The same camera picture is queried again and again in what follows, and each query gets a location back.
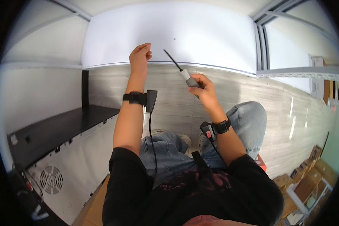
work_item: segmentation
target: circular vent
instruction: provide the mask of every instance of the circular vent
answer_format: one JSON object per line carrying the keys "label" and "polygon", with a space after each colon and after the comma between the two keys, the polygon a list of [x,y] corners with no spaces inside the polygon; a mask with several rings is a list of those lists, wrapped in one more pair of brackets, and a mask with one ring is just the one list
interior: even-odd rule
{"label": "circular vent", "polygon": [[47,166],[41,172],[40,184],[48,194],[55,195],[63,186],[63,176],[55,166]]}

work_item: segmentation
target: screwdriver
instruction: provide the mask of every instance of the screwdriver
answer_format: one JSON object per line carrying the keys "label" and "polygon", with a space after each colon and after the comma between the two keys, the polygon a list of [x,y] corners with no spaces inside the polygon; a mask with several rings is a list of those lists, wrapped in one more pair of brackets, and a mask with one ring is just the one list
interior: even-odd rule
{"label": "screwdriver", "polygon": [[180,75],[186,80],[187,85],[190,86],[190,87],[197,87],[197,88],[201,89],[199,84],[189,75],[187,70],[180,68],[180,66],[177,64],[177,62],[175,60],[173,60],[171,55],[166,50],[164,50],[164,52],[167,53],[167,55],[171,58],[173,63],[175,63],[175,65],[178,67],[178,69],[180,70]]}

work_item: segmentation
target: gray screwdriver handle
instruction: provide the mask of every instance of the gray screwdriver handle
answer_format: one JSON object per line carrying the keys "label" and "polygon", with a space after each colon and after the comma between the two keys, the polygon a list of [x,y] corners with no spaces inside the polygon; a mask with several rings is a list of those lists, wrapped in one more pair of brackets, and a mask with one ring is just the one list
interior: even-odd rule
{"label": "gray screwdriver handle", "polygon": [[190,87],[197,87],[201,89],[201,86],[199,86],[199,84],[192,78],[190,77],[189,79],[186,80],[186,83],[188,86]]}

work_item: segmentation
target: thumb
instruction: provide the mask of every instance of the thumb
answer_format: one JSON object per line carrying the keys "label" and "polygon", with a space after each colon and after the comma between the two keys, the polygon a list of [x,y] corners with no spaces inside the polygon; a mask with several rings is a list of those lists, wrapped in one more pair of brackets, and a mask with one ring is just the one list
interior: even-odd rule
{"label": "thumb", "polygon": [[149,51],[151,51],[151,45],[145,46],[138,53],[141,55],[146,55]]}
{"label": "thumb", "polygon": [[188,87],[187,90],[195,95],[200,95],[203,92],[203,89],[197,88],[197,87]]}

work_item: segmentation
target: black wristband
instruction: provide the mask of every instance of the black wristband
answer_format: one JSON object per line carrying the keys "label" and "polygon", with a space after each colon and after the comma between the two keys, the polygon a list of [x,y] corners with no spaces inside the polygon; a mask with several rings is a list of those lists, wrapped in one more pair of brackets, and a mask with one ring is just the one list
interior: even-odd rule
{"label": "black wristband", "polygon": [[145,107],[147,103],[147,94],[143,94],[140,92],[130,92],[129,94],[123,95],[123,101],[129,101],[129,103],[137,103]]}
{"label": "black wristband", "polygon": [[222,134],[222,133],[226,133],[228,131],[228,129],[231,126],[231,121],[227,117],[227,121],[223,121],[219,124],[212,123],[211,125],[212,125],[212,128],[215,130],[216,133]]}

